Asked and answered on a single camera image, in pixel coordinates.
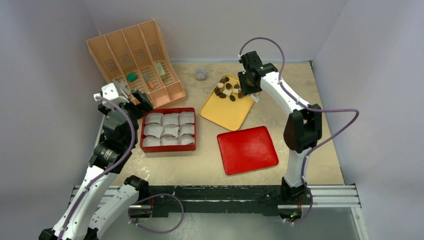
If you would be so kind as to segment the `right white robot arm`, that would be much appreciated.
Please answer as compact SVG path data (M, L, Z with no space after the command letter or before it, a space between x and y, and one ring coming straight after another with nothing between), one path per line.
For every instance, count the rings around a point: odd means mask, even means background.
M239 63L243 66L243 71L237 74L242 94L258 102L255 95L265 91L287 116L283 139L289 148L289 158L280 196L292 204L306 191L309 152L322 138L321 107L304 101L280 76L278 69L272 63L264 64L256 51L240 55Z

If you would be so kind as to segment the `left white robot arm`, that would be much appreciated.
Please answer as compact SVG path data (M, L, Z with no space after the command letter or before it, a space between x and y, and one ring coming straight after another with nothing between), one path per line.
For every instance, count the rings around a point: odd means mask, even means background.
M112 98L109 90L94 95L100 102L97 109L104 115L98 144L66 212L54 227L42 230L40 240L99 240L131 201L138 205L148 201L148 182L131 176L114 199L98 207L138 142L138 120L154 109L145 92L135 89L130 93L137 104L124 94Z

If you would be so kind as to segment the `metal tongs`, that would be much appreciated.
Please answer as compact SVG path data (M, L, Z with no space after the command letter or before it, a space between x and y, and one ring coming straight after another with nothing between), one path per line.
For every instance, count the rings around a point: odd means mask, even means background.
M252 98L252 100L253 100L255 103L258 103L258 102L260 101L259 95L258 95L258 94L256 94L256 93L249 94L249 97L250 97L250 98Z

